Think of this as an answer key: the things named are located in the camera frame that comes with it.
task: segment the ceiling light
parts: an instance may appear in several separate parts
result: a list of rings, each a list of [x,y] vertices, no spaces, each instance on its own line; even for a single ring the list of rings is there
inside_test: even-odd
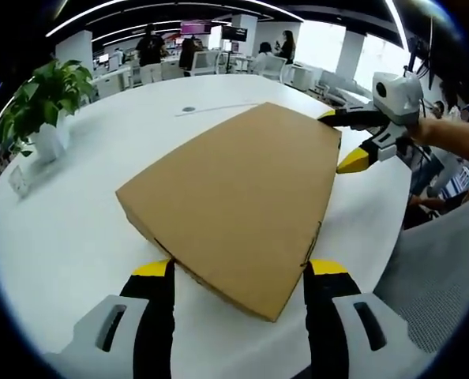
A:
[[[133,36],[128,36],[128,37],[119,38],[119,39],[116,39],[116,40],[114,40],[114,41],[110,41],[110,42],[104,43],[103,46],[108,46],[108,45],[111,45],[112,43],[117,43],[117,42],[120,42],[120,41],[125,41],[126,39],[137,38],[137,37],[144,36],[144,35],[145,35],[145,33],[138,33],[138,34],[135,34],[135,35],[133,35]]]
[[[102,8],[105,8],[107,6],[112,6],[114,4],[117,4],[119,2],[126,2],[128,0],[111,0],[109,2],[105,2],[103,4],[99,4],[98,6],[95,6],[91,9],[87,9],[85,10],[84,12],[82,13],[79,13],[78,15],[74,16],[74,17],[71,17],[69,20],[66,20],[64,21],[62,24],[60,24],[59,26],[53,28],[52,30],[50,30],[45,36],[46,37],[50,37],[52,35],[54,35],[56,32],[58,32],[59,30],[61,30],[62,28],[64,28],[65,26],[68,26],[69,24],[71,24],[72,22],[76,21],[76,20],[79,20],[81,19],[82,17],[84,16],[87,16],[88,14],[92,13],[92,12],[95,12],[99,9],[102,9]],[[297,20],[300,20],[300,21],[304,21],[301,17],[291,13],[291,12],[288,12],[286,11],[285,9],[282,9],[282,8],[279,8],[278,6],[272,6],[271,4],[267,4],[265,2],[259,2],[258,0],[239,0],[241,2],[251,2],[253,4],[258,4],[259,6],[264,6],[266,8],[269,8],[269,9],[273,9],[277,12],[281,12],[281,13],[284,13],[288,16],[291,16]],[[139,6],[137,8],[131,8],[131,9],[127,9],[127,10],[134,10],[134,9],[141,9],[141,8],[150,8],[150,7],[153,7],[153,6],[169,6],[169,5],[181,5],[181,4],[190,4],[190,5],[203,5],[203,6],[217,6],[217,7],[220,7],[220,8],[227,8],[227,9],[238,9],[238,10],[241,10],[243,12],[246,12],[246,13],[255,13],[255,14],[261,14],[259,12],[254,12],[252,10],[247,10],[247,9],[242,9],[242,8],[237,8],[235,6],[222,6],[220,4],[208,4],[208,3],[201,3],[201,2],[166,2],[166,3],[161,3],[161,4],[151,4],[151,5],[148,5],[148,6]]]
[[[62,0],[61,5],[58,7],[57,11],[55,12],[54,19],[58,18],[59,14],[61,14],[62,10],[64,9],[68,1],[69,0]]]
[[[71,17],[69,20],[66,20],[64,21],[62,24],[60,24],[58,27],[56,28],[53,28],[52,30],[50,30],[45,36],[46,37],[50,37],[52,36],[53,34],[55,34],[56,32],[58,32],[59,30],[61,30],[62,28],[64,28],[65,26],[71,24],[72,22],[78,20],[79,18],[82,18],[83,16],[87,16],[88,14],[92,13],[92,12],[95,12],[97,11],[98,9],[102,9],[106,6],[111,6],[113,4],[117,4],[118,2],[125,2],[127,0],[111,0],[110,2],[105,2],[103,4],[99,4],[98,6],[95,6],[94,8],[91,8],[91,9],[88,9],[82,13],[79,13],[78,15],[74,16],[74,17]]]
[[[389,12],[391,12],[392,18],[394,19],[394,23],[396,24],[396,28],[398,29],[398,33],[400,34],[401,43],[403,44],[403,49],[405,51],[409,51],[408,50],[407,34],[405,33],[405,29],[403,27],[403,22],[401,21],[400,14],[398,13],[398,10],[396,9],[396,6],[394,5],[394,1],[393,0],[385,0],[385,4],[389,8]]]
[[[180,30],[180,28],[173,28],[173,29],[163,29],[163,30],[156,30],[156,33],[163,33],[163,32],[176,32]],[[123,38],[119,38],[119,39],[116,39],[114,41],[110,41],[110,42],[107,42],[107,43],[104,43],[103,46],[108,46],[108,45],[111,45],[112,43],[117,43],[117,42],[120,42],[120,41],[124,41],[126,39],[132,39],[132,38],[137,38],[137,37],[140,37],[140,36],[144,36],[145,33],[138,33],[138,34],[134,34],[132,36],[127,36],[127,37],[123,37]]]
[[[115,16],[116,14],[120,14],[120,13],[122,13],[122,12],[110,13],[110,14],[108,14],[108,15],[106,15],[106,16],[103,16],[103,17],[100,17],[100,18],[96,18],[95,20],[89,21],[86,25],[94,24],[95,22],[104,20],[105,18],[112,17],[112,16]]]
[[[297,16],[294,13],[286,11],[285,9],[279,8],[278,6],[272,6],[271,4],[267,4],[265,2],[260,2],[258,0],[241,0],[241,1],[243,1],[243,2],[252,2],[253,4],[258,4],[259,6],[265,6],[266,8],[273,9],[273,10],[276,10],[277,12],[284,13],[288,16],[291,16],[291,17],[295,18],[296,20],[300,20],[301,22],[304,21],[304,19],[301,18],[300,16]]]
[[[176,23],[176,22],[182,22],[182,20],[160,21],[160,22],[153,22],[153,24],[154,24],[154,25],[162,25],[162,24],[173,24],[173,23]],[[147,25],[148,25],[148,24],[132,26],[131,28],[125,28],[125,29],[118,30],[118,31],[116,31],[116,32],[108,33],[108,34],[105,34],[104,36],[96,37],[95,39],[92,40],[92,42],[99,41],[100,39],[103,39],[103,38],[105,38],[105,37],[112,36],[112,35],[114,35],[114,34],[118,34],[118,33],[122,33],[122,32],[127,32],[127,31],[129,31],[129,30],[139,29],[139,28],[145,28]]]

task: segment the cardboard box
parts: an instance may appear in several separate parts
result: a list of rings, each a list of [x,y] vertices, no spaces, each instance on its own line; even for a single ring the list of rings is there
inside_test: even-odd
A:
[[[341,133],[265,103],[117,191],[128,220],[208,289],[276,321],[321,228]]]

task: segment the human hand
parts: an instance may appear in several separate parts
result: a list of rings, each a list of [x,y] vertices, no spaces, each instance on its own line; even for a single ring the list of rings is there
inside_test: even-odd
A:
[[[408,135],[418,144],[428,144],[433,120],[429,118],[420,118],[417,125],[407,126]]]

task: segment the person in black shirt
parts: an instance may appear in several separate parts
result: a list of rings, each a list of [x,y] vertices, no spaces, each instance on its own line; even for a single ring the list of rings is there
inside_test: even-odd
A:
[[[149,24],[145,36],[138,42],[140,55],[140,78],[143,84],[155,83],[163,79],[161,57],[167,54],[161,36],[154,33],[154,25]]]
[[[137,50],[140,56],[140,67],[161,63],[161,57],[166,55],[164,40],[154,33],[153,24],[147,25],[145,36],[138,42]]]
[[[295,38],[290,30],[283,31],[284,43],[280,48],[280,51],[276,55],[277,57],[285,58],[287,60],[287,65],[292,64],[295,58]]]

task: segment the green leaves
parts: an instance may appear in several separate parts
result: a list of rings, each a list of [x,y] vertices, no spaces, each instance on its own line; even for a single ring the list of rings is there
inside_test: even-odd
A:
[[[69,61],[67,61],[64,65],[61,66],[61,69],[65,69],[66,67],[70,67],[70,66],[80,66],[82,62],[80,61],[76,61],[74,59],[70,59]]]
[[[62,99],[58,102],[62,106],[62,108],[69,114],[75,113],[75,106],[73,105],[73,102],[70,99]]]
[[[31,80],[15,92],[14,99],[0,119],[0,143],[9,138],[15,142],[39,131],[42,124],[57,126],[58,113],[64,109],[74,114],[80,108],[81,97],[94,90],[91,73],[80,61],[58,60],[35,69]]]
[[[59,109],[50,100],[43,103],[43,116],[47,124],[57,126]]]

